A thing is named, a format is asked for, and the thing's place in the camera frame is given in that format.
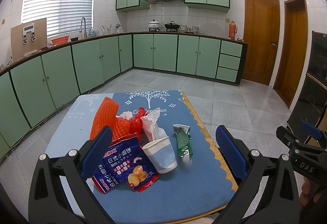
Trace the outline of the person's right hand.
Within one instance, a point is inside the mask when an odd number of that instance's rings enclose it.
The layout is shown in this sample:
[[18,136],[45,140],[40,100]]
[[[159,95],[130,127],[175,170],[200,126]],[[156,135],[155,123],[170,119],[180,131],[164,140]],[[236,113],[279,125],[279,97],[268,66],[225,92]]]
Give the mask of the person's right hand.
[[312,190],[312,184],[310,180],[305,179],[301,187],[301,194],[299,196],[299,205],[301,210],[309,203],[310,201],[309,195],[311,194],[311,190]]

